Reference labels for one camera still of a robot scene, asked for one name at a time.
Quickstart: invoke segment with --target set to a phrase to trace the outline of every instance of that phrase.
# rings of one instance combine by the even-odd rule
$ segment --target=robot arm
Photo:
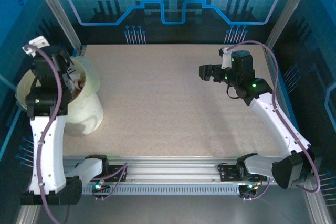
[[[284,189],[293,187],[313,177],[309,161],[301,147],[290,134],[288,127],[297,135],[304,148],[312,157],[317,169],[322,158],[321,151],[311,147],[310,143],[295,129],[278,104],[277,110],[282,115],[283,121],[274,110],[272,103],[272,89],[264,79],[255,78],[253,59],[248,51],[233,51],[231,54],[226,48],[219,50],[223,58],[221,65],[203,65],[199,68],[202,80],[224,82],[233,87],[239,98],[243,99],[273,135],[281,157],[262,157],[256,153],[248,154],[238,159],[237,170],[241,177],[246,174],[258,174],[273,177],[278,185]]]
[[[74,64],[68,53],[58,46],[50,46],[48,41],[40,36],[29,42],[43,51],[51,58],[61,78],[62,100],[56,119],[48,130],[41,153],[41,174],[44,190],[49,205],[74,205],[77,204],[82,194],[82,187],[94,177],[102,175],[107,158],[104,156],[90,156],[76,167],[72,172],[64,174],[63,169],[63,134],[67,120],[68,104],[75,90],[73,81],[79,79]],[[26,98],[27,115],[34,137],[34,165],[33,175],[29,190],[22,194],[21,204],[41,204],[41,192],[37,179],[37,146],[41,134],[49,122],[57,100],[55,77],[45,59],[33,50],[27,54],[34,57],[32,72],[40,83],[32,87]]]

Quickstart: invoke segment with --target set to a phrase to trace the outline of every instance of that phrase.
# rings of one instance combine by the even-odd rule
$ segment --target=purple cable
[[[119,176],[118,182],[117,182],[117,184],[115,185],[115,187],[114,187],[114,189],[112,190],[112,192],[111,192],[109,195],[105,196],[105,197],[101,196],[101,200],[108,199],[108,198],[110,198],[110,197],[114,194],[116,188],[118,187],[118,185],[119,185],[119,183],[120,183],[120,181],[121,181],[121,179],[122,179],[122,175],[124,175],[124,173],[125,173],[126,168],[127,168],[127,165],[125,164],[125,165],[123,165],[119,170],[117,170],[117,171],[114,173],[114,175],[116,175],[116,174],[122,169],[122,172],[121,172],[121,174],[120,174],[120,176]],[[95,193],[92,193],[92,195],[96,198],[96,200],[99,199],[99,198],[95,195]]]
[[[55,120],[56,118],[56,115],[58,113],[58,110],[59,110],[59,107],[61,105],[61,100],[62,100],[62,85],[61,85],[61,80],[60,80],[60,77],[58,75],[58,72],[57,72],[57,69],[54,65],[54,63],[52,62],[52,60],[48,57],[48,55],[43,52],[41,49],[33,46],[33,45],[25,45],[25,50],[27,50],[28,48],[32,49],[32,50],[35,50],[37,51],[45,60],[46,62],[49,64],[51,70],[52,70],[52,73],[54,74],[55,76],[55,80],[56,80],[56,84],[57,84],[57,102],[56,102],[56,105],[55,105],[55,109],[54,109],[54,112],[53,114],[51,115],[50,119],[49,119],[49,122],[47,123],[46,127],[44,128],[43,132],[42,132],[42,135],[41,135],[41,138],[40,140],[38,141],[39,144],[37,146],[37,155],[36,155],[36,169],[37,169],[37,179],[38,179],[38,183],[39,183],[39,187],[40,187],[40,193],[41,193],[41,199],[42,199],[42,203],[43,203],[43,206],[44,208],[46,209],[46,212],[49,216],[49,218],[55,223],[55,224],[60,224],[55,216],[51,213],[50,211],[50,208],[48,206],[48,202],[47,202],[47,199],[46,199],[46,192],[44,190],[44,183],[43,183],[43,179],[42,179],[42,171],[41,171],[41,154],[42,154],[42,147],[43,147],[43,144],[44,144],[44,138],[46,137],[47,135],[47,132],[48,130],[50,129],[51,125],[52,125],[52,122]],[[68,209],[67,209],[67,216],[65,218],[65,222],[69,219],[69,213],[70,213],[70,206],[68,206]]]
[[[271,179],[268,179],[266,188],[265,188],[265,190],[264,190],[260,195],[258,195],[258,196],[253,196],[252,198],[248,198],[248,199],[244,198],[243,201],[245,201],[245,200],[249,200],[249,201],[251,201],[251,200],[255,200],[255,199],[260,198],[260,197],[261,197],[262,195],[264,195],[265,192],[267,191],[267,189],[268,189],[268,187],[269,187],[269,185],[270,185],[270,182],[271,182]]]
[[[300,185],[296,185],[296,186],[299,187],[300,189],[308,192],[308,193],[315,194],[318,191],[320,191],[320,189],[321,189],[321,181],[320,181],[320,177],[319,177],[319,172],[317,171],[317,168],[316,168],[316,166],[314,164],[314,161],[310,157],[310,155],[307,152],[307,150],[305,149],[304,145],[301,143],[301,141],[299,140],[299,138],[297,137],[297,135],[295,134],[295,132],[288,125],[288,123],[286,122],[286,120],[282,117],[281,113],[278,111],[278,108],[277,108],[277,104],[276,104],[276,92],[277,92],[277,86],[278,86],[278,81],[279,81],[279,66],[278,66],[277,58],[275,57],[274,53],[272,52],[272,50],[268,46],[266,46],[265,44],[263,44],[261,42],[255,41],[255,40],[242,41],[240,43],[237,43],[237,44],[229,47],[227,49],[227,51],[229,52],[230,50],[234,49],[235,47],[243,45],[243,44],[257,44],[257,45],[260,45],[263,48],[265,48],[265,50],[268,51],[271,54],[272,58],[273,58],[275,69],[276,69],[276,78],[275,78],[275,83],[274,83],[274,91],[272,93],[272,103],[273,103],[274,111],[277,113],[277,115],[280,118],[281,122],[284,124],[284,126],[286,127],[286,129],[289,131],[289,133],[294,138],[295,142],[300,146],[300,148],[302,149],[303,153],[307,157],[307,159],[308,159],[308,161],[309,161],[309,163],[311,165],[311,168],[313,169],[316,181],[317,181],[317,186],[316,186],[316,189],[314,189],[314,190],[306,189],[306,188],[304,188],[303,186],[300,186]]]
[[[105,179],[109,179],[109,178],[115,176],[116,174],[120,173],[121,170],[126,169],[126,168],[127,168],[127,164],[124,164],[124,165],[121,166],[115,173],[109,174],[109,175],[107,175],[107,176],[105,176],[105,177],[93,178],[92,180],[102,180],[102,179],[105,180]]]

